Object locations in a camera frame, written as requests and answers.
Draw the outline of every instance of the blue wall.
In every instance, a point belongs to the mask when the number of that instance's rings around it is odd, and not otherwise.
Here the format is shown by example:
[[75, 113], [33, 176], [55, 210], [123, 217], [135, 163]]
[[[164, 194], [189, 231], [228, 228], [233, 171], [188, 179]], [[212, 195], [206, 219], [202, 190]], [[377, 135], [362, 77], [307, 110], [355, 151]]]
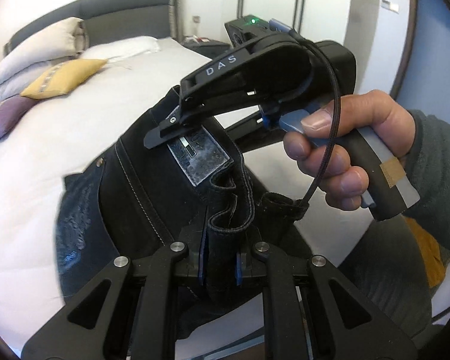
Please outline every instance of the blue wall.
[[412, 55], [397, 101], [450, 123], [450, 11], [443, 0], [418, 0]]

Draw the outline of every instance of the gray upholstered headboard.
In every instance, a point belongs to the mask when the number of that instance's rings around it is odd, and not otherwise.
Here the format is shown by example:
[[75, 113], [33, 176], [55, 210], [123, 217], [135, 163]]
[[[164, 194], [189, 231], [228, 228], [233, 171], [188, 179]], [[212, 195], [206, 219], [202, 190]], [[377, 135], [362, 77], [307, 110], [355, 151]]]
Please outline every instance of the gray upholstered headboard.
[[83, 19], [90, 46], [140, 35], [177, 41], [183, 37], [180, 0], [77, 0], [16, 32], [4, 46], [4, 55], [34, 33], [72, 16]]

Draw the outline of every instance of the blue trigger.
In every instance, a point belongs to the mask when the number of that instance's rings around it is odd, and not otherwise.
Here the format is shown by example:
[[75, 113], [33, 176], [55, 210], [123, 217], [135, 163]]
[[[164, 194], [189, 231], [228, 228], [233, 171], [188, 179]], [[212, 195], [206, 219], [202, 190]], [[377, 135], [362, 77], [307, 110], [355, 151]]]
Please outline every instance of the blue trigger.
[[[310, 115], [310, 113], [305, 109], [298, 109], [296, 111], [289, 112], [288, 114], [282, 115], [280, 117], [280, 119], [278, 120], [278, 126], [286, 132], [296, 131], [300, 134], [303, 134], [304, 131], [301, 120], [308, 115]], [[324, 146], [328, 142], [328, 139], [323, 138], [307, 138], [316, 147]]]

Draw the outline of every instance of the yellow fabric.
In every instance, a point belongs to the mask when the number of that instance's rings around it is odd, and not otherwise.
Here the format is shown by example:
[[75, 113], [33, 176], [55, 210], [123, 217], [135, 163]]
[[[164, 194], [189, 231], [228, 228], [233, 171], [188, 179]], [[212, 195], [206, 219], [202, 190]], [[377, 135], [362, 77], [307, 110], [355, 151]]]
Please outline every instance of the yellow fabric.
[[20, 96], [32, 99], [48, 99], [66, 95], [92, 74], [95, 74], [106, 63], [106, 59], [73, 59], [57, 64], [25, 88]]
[[420, 248], [427, 272], [428, 286], [433, 288], [442, 283], [445, 278], [446, 268], [440, 258], [440, 246], [435, 238], [427, 233], [414, 219], [405, 217], [405, 221]]

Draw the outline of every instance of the nightstand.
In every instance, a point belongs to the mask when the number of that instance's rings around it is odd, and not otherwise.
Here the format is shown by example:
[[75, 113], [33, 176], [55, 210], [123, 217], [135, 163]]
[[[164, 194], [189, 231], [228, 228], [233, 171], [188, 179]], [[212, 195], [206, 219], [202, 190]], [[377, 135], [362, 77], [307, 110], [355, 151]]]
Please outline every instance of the nightstand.
[[198, 54], [214, 59], [215, 57], [230, 50], [231, 46], [228, 43], [220, 42], [219, 40], [196, 38], [195, 40], [184, 40], [182, 46], [195, 51]]

